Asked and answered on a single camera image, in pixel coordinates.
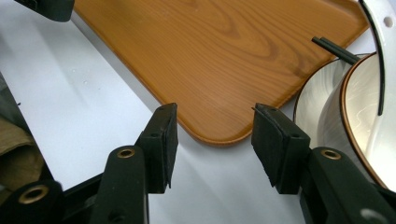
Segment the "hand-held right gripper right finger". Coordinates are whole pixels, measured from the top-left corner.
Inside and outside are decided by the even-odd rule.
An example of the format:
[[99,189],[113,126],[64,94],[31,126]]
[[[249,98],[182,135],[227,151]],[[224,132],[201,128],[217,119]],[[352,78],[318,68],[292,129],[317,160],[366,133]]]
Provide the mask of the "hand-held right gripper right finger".
[[256,104],[253,110],[251,145],[271,186],[279,194],[297,194],[310,137],[277,108]]

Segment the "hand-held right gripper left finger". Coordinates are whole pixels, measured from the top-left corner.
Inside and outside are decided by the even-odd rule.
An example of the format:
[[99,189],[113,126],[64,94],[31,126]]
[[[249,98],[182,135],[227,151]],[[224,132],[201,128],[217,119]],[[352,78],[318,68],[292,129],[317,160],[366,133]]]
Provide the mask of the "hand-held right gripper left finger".
[[135,143],[144,151],[148,192],[165,193],[177,155],[177,104],[159,106]]

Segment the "white bowl dark rim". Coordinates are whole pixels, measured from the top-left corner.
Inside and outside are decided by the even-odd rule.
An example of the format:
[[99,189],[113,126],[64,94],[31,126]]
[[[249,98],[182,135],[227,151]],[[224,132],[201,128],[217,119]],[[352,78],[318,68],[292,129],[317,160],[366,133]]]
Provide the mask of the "white bowl dark rim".
[[[370,54],[362,54],[360,60]],[[320,147],[317,141],[318,122],[328,97],[353,65],[340,60],[320,68],[304,84],[298,96],[294,122],[311,137],[311,147]]]

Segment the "white bowl brown rim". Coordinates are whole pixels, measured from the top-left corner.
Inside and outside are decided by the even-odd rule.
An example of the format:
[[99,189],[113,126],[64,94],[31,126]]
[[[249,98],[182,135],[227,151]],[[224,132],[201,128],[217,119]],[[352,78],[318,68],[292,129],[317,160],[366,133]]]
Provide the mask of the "white bowl brown rim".
[[379,58],[372,53],[348,69],[323,107],[317,130],[321,147],[338,149],[368,180],[396,192],[396,119],[383,149],[374,143],[379,102]]

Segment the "wooden tray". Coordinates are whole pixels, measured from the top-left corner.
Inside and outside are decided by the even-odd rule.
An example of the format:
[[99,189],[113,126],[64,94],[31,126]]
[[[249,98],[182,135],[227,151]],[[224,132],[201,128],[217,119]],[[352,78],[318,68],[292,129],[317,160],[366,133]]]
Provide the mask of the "wooden tray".
[[76,0],[74,10],[195,139],[250,135],[252,107],[281,107],[368,28],[357,0]]

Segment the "grey garment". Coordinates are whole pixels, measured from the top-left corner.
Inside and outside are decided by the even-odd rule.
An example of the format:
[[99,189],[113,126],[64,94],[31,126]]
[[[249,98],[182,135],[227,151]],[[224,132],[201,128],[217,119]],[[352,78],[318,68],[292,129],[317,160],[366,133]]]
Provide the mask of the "grey garment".
[[12,124],[30,132],[29,127],[17,105],[4,77],[0,73],[0,116]]

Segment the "khaki trousers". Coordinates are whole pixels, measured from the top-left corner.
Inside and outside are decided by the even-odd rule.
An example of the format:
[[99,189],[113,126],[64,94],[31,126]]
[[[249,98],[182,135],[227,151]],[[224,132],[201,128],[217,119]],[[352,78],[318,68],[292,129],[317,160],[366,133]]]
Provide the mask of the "khaki trousers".
[[0,205],[16,189],[37,181],[43,166],[33,137],[0,118]]

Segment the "white enamel dish black rim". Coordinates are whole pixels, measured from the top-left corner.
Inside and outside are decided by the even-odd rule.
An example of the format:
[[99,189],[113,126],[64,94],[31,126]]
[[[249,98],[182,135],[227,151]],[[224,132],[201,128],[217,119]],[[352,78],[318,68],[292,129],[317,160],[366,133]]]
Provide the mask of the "white enamel dish black rim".
[[378,116],[396,101],[396,10],[390,0],[358,0],[375,40],[379,57],[380,92]]

